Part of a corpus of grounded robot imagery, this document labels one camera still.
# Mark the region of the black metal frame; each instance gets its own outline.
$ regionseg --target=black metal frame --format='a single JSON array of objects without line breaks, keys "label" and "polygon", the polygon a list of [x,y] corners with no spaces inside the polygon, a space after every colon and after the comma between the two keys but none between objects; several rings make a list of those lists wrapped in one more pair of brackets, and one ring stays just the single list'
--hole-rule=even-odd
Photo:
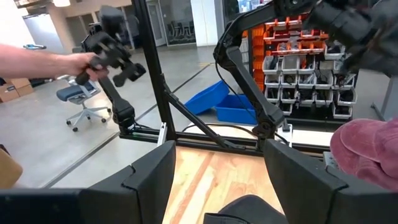
[{"label": "black metal frame", "polygon": [[[142,39],[146,40],[142,43],[142,48],[147,61],[160,119],[167,125],[166,140],[175,140],[178,146],[245,154],[250,156],[262,156],[262,152],[257,150],[257,145],[259,144],[257,140],[226,136],[221,137],[210,129],[201,119],[192,114],[170,91],[165,82],[164,74],[162,73],[160,66],[146,0],[132,0],[131,2],[136,7],[137,18],[140,21],[140,36]],[[205,134],[177,132],[174,127],[169,103],[176,107],[179,112],[186,116]],[[119,137],[122,139],[146,142],[157,142],[160,133],[159,129],[149,128],[135,128],[133,130],[128,130],[121,127],[120,130],[121,133]],[[318,158],[322,158],[322,152],[329,151],[328,147],[306,144],[293,144],[293,147]]]}]

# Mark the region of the human hand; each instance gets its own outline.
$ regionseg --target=human hand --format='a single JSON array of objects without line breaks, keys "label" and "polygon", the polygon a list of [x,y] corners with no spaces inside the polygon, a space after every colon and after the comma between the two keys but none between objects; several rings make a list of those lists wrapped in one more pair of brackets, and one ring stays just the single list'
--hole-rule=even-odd
[{"label": "human hand", "polygon": [[93,81],[107,76],[109,73],[108,69],[103,68],[101,65],[95,67],[96,70],[90,68],[90,60],[95,56],[96,54],[94,53],[63,55],[62,60],[64,63],[62,63],[62,65],[65,66],[65,73],[67,75],[77,76],[86,72]]}]

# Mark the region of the concrete floor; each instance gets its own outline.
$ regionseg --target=concrete floor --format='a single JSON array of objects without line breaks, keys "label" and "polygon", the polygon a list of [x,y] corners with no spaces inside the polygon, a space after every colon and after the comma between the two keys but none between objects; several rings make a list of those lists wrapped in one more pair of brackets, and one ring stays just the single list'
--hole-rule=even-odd
[{"label": "concrete floor", "polygon": [[[219,80],[215,66],[209,65],[213,62],[212,51],[212,47],[159,50],[167,84],[171,90],[178,89],[175,94],[182,102]],[[132,59],[147,67],[144,54],[136,53]],[[222,75],[233,88],[237,87],[231,75],[226,72],[222,72]],[[361,72],[357,87],[358,104],[354,108],[355,118],[377,118],[370,104],[380,99],[384,93],[378,91],[381,88],[370,88],[372,82],[380,83],[382,87],[387,85],[388,78]],[[96,119],[82,122],[79,132],[73,133],[65,124],[65,118],[81,108],[64,103],[55,96],[58,89],[66,86],[66,82],[56,81],[38,87],[34,94],[0,104],[1,143],[24,168],[19,181],[21,185],[88,187],[155,147],[155,144],[146,142],[119,138],[111,140],[118,132],[118,127],[112,121],[106,124]],[[126,83],[119,92],[135,107],[139,123],[159,128],[159,112],[157,107],[153,107],[155,98],[148,75],[134,83]],[[104,105],[110,106],[104,93],[88,103],[88,106]],[[173,107],[172,113],[177,130],[190,123]],[[211,114],[202,118],[207,122],[215,121]],[[95,150],[108,139],[109,143],[105,147]]]}]

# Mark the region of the blue plastic bin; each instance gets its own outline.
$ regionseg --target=blue plastic bin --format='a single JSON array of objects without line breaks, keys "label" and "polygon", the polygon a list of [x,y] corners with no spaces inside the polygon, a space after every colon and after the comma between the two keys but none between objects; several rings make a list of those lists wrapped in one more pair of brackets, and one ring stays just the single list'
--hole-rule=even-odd
[{"label": "blue plastic bin", "polygon": [[219,81],[196,94],[191,100],[185,103],[185,106],[193,114],[198,115],[221,103],[228,96],[228,93],[228,86],[223,81]]},{"label": "blue plastic bin", "polygon": [[228,95],[215,108],[219,121],[241,124],[257,124],[254,108],[245,95]]}]

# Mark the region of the blue office chair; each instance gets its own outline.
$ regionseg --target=blue office chair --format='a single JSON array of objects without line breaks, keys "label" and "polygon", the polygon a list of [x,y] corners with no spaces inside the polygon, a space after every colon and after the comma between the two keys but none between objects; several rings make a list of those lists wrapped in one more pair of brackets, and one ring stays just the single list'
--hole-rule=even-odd
[{"label": "blue office chair", "polygon": [[87,119],[91,119],[91,117],[97,117],[97,118],[101,118],[101,122],[105,123],[106,119],[103,118],[102,116],[100,116],[99,114],[97,114],[97,111],[100,110],[107,110],[109,113],[112,112],[112,110],[106,106],[102,106],[99,108],[87,108],[85,105],[85,101],[90,99],[91,97],[97,95],[98,93],[101,92],[101,90],[95,85],[94,82],[92,81],[88,81],[85,85],[81,86],[81,85],[77,85],[75,83],[75,77],[72,77],[70,75],[64,75],[62,77],[58,78],[59,80],[66,80],[68,81],[69,85],[66,88],[63,88],[61,90],[57,91],[57,97],[58,99],[64,101],[64,102],[71,102],[74,103],[76,105],[82,105],[83,106],[83,110],[73,116],[71,116],[70,118],[67,118],[67,125],[70,125],[73,127],[73,131],[77,132],[78,128],[77,128],[77,124],[83,119],[83,118],[87,118]]}]

